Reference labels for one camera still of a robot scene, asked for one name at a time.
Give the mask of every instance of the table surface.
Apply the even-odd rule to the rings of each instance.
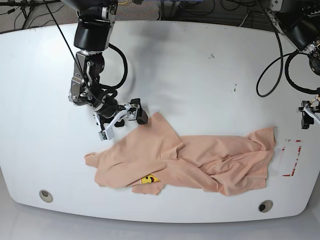
[[[71,45],[76,27],[61,26]],[[285,53],[294,50],[281,40]],[[84,155],[109,148],[137,124],[128,122],[115,130],[115,139],[100,141],[90,108],[68,101],[74,63],[51,26],[0,35],[5,46],[0,64],[0,166],[16,202],[84,216],[167,223],[271,219],[305,209],[320,171],[320,127],[301,129],[296,109],[313,96],[290,87],[284,76],[270,97],[256,95],[258,77],[279,56],[274,33],[204,23],[122,21],[115,24],[110,42],[129,64],[118,101],[141,98],[149,116],[161,112],[179,135],[244,136],[276,126],[278,145],[267,187],[231,197],[169,185],[158,196],[99,187],[96,170],[85,165]],[[123,74],[122,60],[111,49],[103,56],[101,82],[116,84]],[[278,65],[270,69],[262,93],[271,89],[278,73]],[[303,56],[292,61],[290,75],[306,88],[319,86]],[[281,169],[292,162],[294,147],[288,147],[284,159],[279,157],[286,139],[302,140],[290,177],[282,176]],[[49,191],[53,202],[42,201],[40,190]],[[273,208],[261,213],[258,206],[265,200],[272,200]]]

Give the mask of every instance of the floor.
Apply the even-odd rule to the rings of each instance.
[[[78,18],[76,11],[69,6],[64,5],[62,2],[51,3],[49,7],[53,12],[55,12],[54,16],[59,24],[70,24],[77,22]],[[15,12],[11,14],[5,14],[8,10],[14,8],[16,8]],[[251,11],[259,10],[256,6],[250,7],[249,9]],[[182,1],[180,2],[179,8],[174,16],[167,18],[167,20],[239,26],[247,15],[247,12],[248,8],[246,6],[239,5],[237,7],[236,3],[226,0],[203,0],[203,2]],[[29,20],[26,23],[26,28],[53,25],[54,22],[47,13],[48,11],[44,5],[36,7],[30,14]],[[264,16],[257,13],[254,13],[253,16],[254,19],[252,19],[252,16],[248,17],[243,27],[270,30],[270,27],[268,26]],[[158,18],[159,8],[157,0],[144,0],[142,5],[134,4],[132,0],[119,0],[116,14],[117,21],[151,21],[157,20]],[[24,20],[24,16],[21,14],[21,10],[19,8],[0,6],[0,33],[21,28]]]

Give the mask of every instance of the circular hole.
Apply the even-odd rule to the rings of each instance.
[[[271,210],[273,205],[274,203],[271,200],[266,200],[259,204],[258,210],[260,213],[267,213]]]
[[[54,200],[54,198],[52,197],[51,193],[46,191],[46,190],[41,190],[39,192],[39,196],[46,203],[51,203]]]

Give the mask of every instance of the cloth fold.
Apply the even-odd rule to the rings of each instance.
[[[97,168],[100,186],[157,195],[169,184],[231,196],[266,187],[274,146],[273,128],[245,137],[179,137],[157,112],[111,148],[84,158]],[[140,184],[149,174],[160,181]]]

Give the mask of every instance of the yellow smiley face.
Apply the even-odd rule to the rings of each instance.
[[[150,183],[155,183],[158,182],[159,179],[153,176],[152,174],[149,174],[143,178],[140,179],[141,184],[150,184]]]

